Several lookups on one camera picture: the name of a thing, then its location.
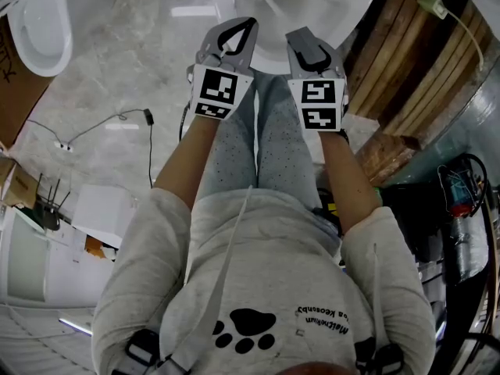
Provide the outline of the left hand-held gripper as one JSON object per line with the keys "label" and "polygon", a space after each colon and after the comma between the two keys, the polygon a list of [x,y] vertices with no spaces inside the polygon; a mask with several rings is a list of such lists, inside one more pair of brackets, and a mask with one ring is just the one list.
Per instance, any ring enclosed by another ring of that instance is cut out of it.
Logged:
{"label": "left hand-held gripper", "polygon": [[[192,68],[195,115],[227,120],[236,111],[254,80],[250,64],[258,32],[254,17],[233,18],[209,30]],[[228,41],[231,51],[225,52]]]}

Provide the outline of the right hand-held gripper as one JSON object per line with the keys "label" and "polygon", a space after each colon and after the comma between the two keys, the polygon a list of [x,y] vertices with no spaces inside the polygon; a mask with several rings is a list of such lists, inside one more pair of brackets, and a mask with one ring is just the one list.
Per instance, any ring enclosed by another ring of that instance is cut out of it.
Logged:
{"label": "right hand-held gripper", "polygon": [[[291,76],[290,89],[298,118],[306,130],[340,132],[348,105],[347,77],[338,52],[319,43],[308,27],[286,34]],[[327,56],[319,74],[312,74],[321,62],[321,49]]]}

